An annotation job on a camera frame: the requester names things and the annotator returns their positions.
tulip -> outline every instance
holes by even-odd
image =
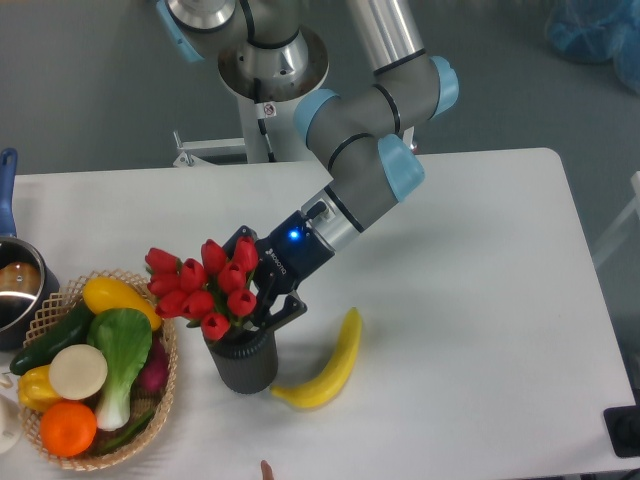
[[[227,306],[234,315],[244,317],[253,312],[256,307],[256,296],[246,288],[231,292],[227,299]]]
[[[147,288],[156,297],[164,297],[180,288],[180,277],[177,273],[155,273],[151,275]]]
[[[218,285],[227,295],[234,290],[244,288],[246,281],[246,272],[234,261],[227,263],[218,275]]]
[[[240,237],[236,241],[236,249],[233,252],[233,261],[245,272],[250,272],[258,266],[258,251],[251,237]]]
[[[160,299],[156,313],[162,318],[174,318],[182,315],[182,304],[189,296],[182,290],[174,290]]]
[[[180,289],[187,293],[200,290],[207,283],[207,272],[200,262],[188,258],[180,269]]]
[[[221,313],[209,313],[200,323],[204,338],[213,341],[220,340],[230,327],[229,320]]]
[[[144,257],[153,273],[177,273],[180,260],[159,248],[151,248]]]
[[[207,240],[200,248],[202,265],[207,274],[215,276],[227,263],[227,254],[222,247],[213,240]]]
[[[213,296],[205,290],[196,290],[182,302],[182,316],[189,319],[202,318],[213,310]]]

wicker basket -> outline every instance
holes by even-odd
[[[36,313],[35,320],[31,322],[24,345],[29,345],[40,335],[43,335],[52,325],[61,319],[82,297],[82,289],[87,281],[94,277],[113,277],[125,281],[147,300],[153,301],[153,296],[147,290],[147,280],[143,277],[121,270],[91,272],[88,276],[82,276],[62,288],[59,293],[54,293],[46,300],[42,308]],[[133,386],[131,391],[131,419],[138,418],[150,408],[155,407],[155,414],[147,427],[134,437],[128,444],[121,446],[112,453],[103,456],[92,456],[90,453],[82,453],[75,457],[63,458],[51,455],[42,445],[40,439],[40,418],[42,414],[20,406],[20,419],[26,438],[36,448],[41,457],[50,463],[54,463],[65,470],[90,471],[116,465],[127,458],[140,452],[156,436],[164,425],[171,404],[176,381],[176,366],[178,361],[176,330],[173,322],[164,322],[161,330],[161,341],[169,355],[169,380],[167,386],[160,392],[150,394],[143,389]],[[113,438],[119,433],[98,431],[94,445]]]

saucepan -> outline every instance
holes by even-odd
[[[31,320],[60,284],[29,243],[16,236],[13,185],[18,152],[0,154],[0,350],[22,347]]]

yellow bell pepper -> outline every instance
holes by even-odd
[[[49,382],[49,367],[32,368],[18,379],[18,400],[25,407],[46,412],[49,407],[63,400]]]
[[[162,326],[162,319],[158,316],[153,306],[133,287],[117,278],[92,278],[84,286],[82,297],[89,310],[96,315],[112,308],[133,308],[147,316],[151,324],[151,330],[158,330]]]

banana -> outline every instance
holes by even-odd
[[[271,386],[271,393],[297,408],[314,408],[335,397],[349,378],[356,363],[362,317],[358,310],[351,308],[342,321],[338,343],[320,374],[312,380],[293,387]]]

